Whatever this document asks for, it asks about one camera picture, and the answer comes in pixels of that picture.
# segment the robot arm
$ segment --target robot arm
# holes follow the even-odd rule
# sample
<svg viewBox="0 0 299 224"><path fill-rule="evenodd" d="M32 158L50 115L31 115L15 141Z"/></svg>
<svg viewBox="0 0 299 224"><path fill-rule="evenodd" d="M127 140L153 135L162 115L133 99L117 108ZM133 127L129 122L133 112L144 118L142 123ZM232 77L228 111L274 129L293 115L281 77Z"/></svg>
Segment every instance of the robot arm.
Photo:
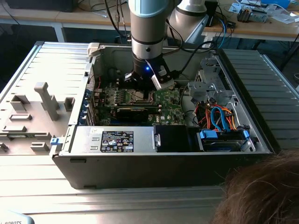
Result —
<svg viewBox="0 0 299 224"><path fill-rule="evenodd" d="M178 71L170 72L163 59L165 21L169 0L129 0L131 15L133 72L126 78L148 90L174 85ZM183 0L171 13L170 23L184 35L186 42L195 42L206 25L204 0Z"/></svg>

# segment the green circuit board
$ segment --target green circuit board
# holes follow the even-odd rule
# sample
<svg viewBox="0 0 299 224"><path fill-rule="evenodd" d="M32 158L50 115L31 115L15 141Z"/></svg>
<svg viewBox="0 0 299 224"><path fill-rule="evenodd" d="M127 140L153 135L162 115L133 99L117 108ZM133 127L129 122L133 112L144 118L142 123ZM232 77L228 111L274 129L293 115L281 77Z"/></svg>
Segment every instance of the green circuit board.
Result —
<svg viewBox="0 0 299 224"><path fill-rule="evenodd" d="M147 122L134 125L185 125L178 89L153 91L144 98L143 93L133 89L105 87L102 89L100 103L97 106L98 125L126 125L117 122L115 113L119 108L144 109L148 112Z"/></svg>

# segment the wooden table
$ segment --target wooden table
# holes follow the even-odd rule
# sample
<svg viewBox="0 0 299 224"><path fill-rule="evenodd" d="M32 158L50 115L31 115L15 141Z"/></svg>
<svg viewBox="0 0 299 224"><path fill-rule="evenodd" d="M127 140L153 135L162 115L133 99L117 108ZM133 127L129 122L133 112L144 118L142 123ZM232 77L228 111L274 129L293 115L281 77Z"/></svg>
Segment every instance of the wooden table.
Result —
<svg viewBox="0 0 299 224"><path fill-rule="evenodd" d="M279 41L293 41L299 32L299 24L291 23L284 24L272 18L269 18L266 23L238 22L236 14L230 13L227 10L233 0L219 0L220 7L223 14L228 20L236 23L236 28L232 37L249 38L249 39L264 39L264 40L279 40ZM64 13L58 11L44 11L44 10L28 10L28 9L10 9L7 3L4 3L5 9L22 25L37 25L50 26L55 29L57 39L59 42L65 42L64 28L91 28L91 29L114 29L110 19L103 17L96 13L101 12L86 12L79 8L72 13ZM290 7L289 10L299 10L299 7ZM112 16L116 14L116 8L110 9ZM124 18L127 30L130 30L130 12L128 4L123 4ZM0 5L0 23L16 24L11 16ZM120 22L120 30L124 30L122 22ZM205 40L210 40L214 36L219 35L222 31L221 25L216 24L213 27L205 28L203 35Z"/></svg>

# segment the warning label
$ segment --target warning label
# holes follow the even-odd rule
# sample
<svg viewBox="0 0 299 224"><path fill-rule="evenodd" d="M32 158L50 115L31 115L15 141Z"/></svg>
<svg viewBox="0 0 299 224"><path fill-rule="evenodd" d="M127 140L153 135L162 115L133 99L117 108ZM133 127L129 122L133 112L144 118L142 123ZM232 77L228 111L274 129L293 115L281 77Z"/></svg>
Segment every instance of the warning label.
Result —
<svg viewBox="0 0 299 224"><path fill-rule="evenodd" d="M134 132L103 132L101 152L130 153L134 151Z"/></svg>

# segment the person's hair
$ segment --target person's hair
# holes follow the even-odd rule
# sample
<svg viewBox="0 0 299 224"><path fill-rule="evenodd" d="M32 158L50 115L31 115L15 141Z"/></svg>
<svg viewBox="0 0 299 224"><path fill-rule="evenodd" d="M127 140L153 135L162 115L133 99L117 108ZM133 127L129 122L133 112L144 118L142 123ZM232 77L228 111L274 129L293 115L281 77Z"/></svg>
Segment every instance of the person's hair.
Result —
<svg viewBox="0 0 299 224"><path fill-rule="evenodd" d="M212 224L299 224L299 149L229 175Z"/></svg>

